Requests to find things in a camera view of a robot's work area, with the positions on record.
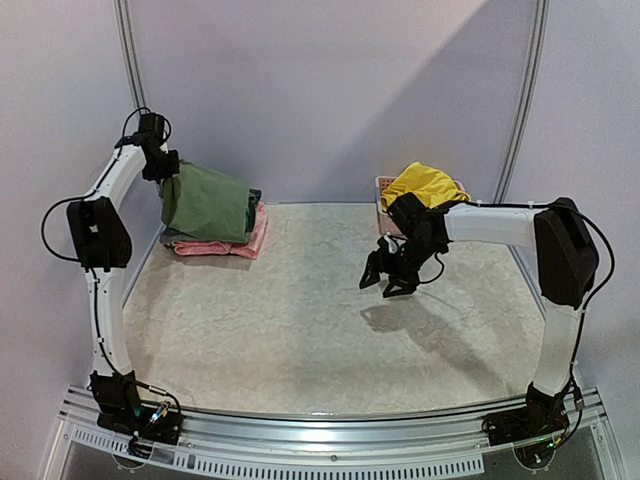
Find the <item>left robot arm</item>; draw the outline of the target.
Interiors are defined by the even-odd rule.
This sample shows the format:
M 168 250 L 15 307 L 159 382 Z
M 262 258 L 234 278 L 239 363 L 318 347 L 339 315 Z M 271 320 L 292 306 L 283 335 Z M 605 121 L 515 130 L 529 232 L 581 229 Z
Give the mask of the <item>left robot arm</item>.
M 120 216 L 122 201 L 137 177 L 156 181 L 160 178 L 156 168 L 175 163 L 166 146 L 170 122 L 147 108 L 135 114 L 137 130 L 121 136 L 98 179 L 66 207 L 76 257 L 88 285 L 92 371 L 101 376 L 127 376 L 133 371 L 122 320 L 123 280 L 133 242 Z

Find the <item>yellow garment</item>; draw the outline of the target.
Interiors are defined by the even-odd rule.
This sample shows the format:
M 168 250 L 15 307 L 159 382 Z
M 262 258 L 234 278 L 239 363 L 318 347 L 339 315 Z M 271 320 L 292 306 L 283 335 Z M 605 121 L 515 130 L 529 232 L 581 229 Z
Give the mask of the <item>yellow garment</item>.
M 449 201 L 471 201 L 471 196 L 444 171 L 414 162 L 381 191 L 380 205 L 387 212 L 395 200 L 412 193 L 427 208 Z

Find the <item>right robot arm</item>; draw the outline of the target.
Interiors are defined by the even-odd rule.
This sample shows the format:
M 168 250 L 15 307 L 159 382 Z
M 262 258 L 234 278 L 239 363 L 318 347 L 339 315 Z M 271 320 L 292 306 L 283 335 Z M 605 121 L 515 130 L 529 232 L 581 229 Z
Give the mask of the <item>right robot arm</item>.
M 387 210 L 402 237 L 383 235 L 366 260 L 359 286 L 387 281 L 386 298 L 411 295 L 423 285 L 420 270 L 454 242 L 527 248 L 536 256 L 544 332 L 532 388 L 547 397 L 570 383 L 584 312 L 595 291 L 599 253 L 591 226 L 576 204 L 560 197 L 547 204 L 481 204 L 448 201 L 426 207 L 413 193 Z

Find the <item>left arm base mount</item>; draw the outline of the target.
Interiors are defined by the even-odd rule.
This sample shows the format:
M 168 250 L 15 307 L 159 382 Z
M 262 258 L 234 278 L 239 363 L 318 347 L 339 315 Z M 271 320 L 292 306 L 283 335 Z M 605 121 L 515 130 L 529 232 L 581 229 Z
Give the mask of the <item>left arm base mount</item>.
M 134 372 L 107 376 L 94 371 L 90 375 L 89 387 L 100 411 L 97 425 L 129 436 L 129 455 L 144 459 L 150 457 L 150 448 L 141 445 L 141 440 L 178 444 L 185 417 L 174 395 L 138 381 Z M 161 402 L 153 407 L 144 406 L 140 389 L 162 397 Z

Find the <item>green tank top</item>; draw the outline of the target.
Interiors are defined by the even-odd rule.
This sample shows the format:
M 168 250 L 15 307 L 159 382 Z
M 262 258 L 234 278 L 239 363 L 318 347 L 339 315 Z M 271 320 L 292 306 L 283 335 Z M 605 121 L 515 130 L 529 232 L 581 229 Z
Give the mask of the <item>green tank top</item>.
M 160 187 L 162 222 L 199 241 L 245 244 L 248 191 L 245 181 L 183 160 Z

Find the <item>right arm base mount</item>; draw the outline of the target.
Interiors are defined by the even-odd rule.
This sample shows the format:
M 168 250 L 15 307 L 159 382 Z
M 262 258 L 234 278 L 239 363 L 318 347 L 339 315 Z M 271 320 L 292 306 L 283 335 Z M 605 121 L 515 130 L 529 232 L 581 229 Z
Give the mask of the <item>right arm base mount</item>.
M 518 463 L 536 470 L 548 466 L 575 435 L 583 410 L 584 397 L 574 380 L 553 397 L 530 384 L 523 407 L 486 415 L 481 429 L 491 446 L 512 444 Z

